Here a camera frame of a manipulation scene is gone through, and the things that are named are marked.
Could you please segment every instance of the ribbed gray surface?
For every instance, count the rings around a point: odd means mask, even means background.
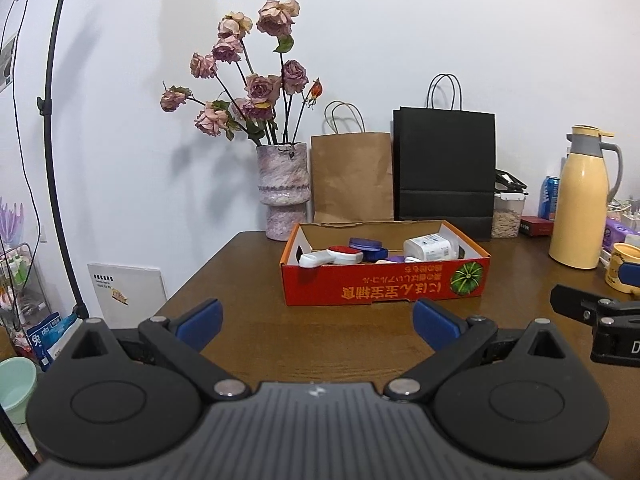
[[[451,447],[422,409],[369,383],[265,383],[216,404],[181,446],[146,464],[80,470],[54,462],[30,480],[606,480],[589,463],[553,472],[485,465]]]

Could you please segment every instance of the white logo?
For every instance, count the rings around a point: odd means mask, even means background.
[[[309,395],[314,396],[316,399],[323,396],[326,390],[322,386],[315,386],[308,391]]]

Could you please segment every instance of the metal screw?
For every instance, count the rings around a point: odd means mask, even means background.
[[[389,384],[389,389],[396,395],[413,395],[420,391],[420,383],[415,379],[394,379]]]
[[[224,379],[223,381],[218,381],[213,386],[213,390],[223,397],[237,397],[244,393],[246,386],[238,379]]]

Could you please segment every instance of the marbled vase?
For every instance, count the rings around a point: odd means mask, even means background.
[[[285,241],[293,226],[306,221],[311,198],[306,144],[257,146],[260,202],[268,206],[267,238]]]

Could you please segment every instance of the blue can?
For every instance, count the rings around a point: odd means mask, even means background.
[[[546,220],[556,219],[556,206],[558,205],[558,187],[560,178],[557,176],[547,176],[542,183],[540,193],[540,209],[538,217]]]

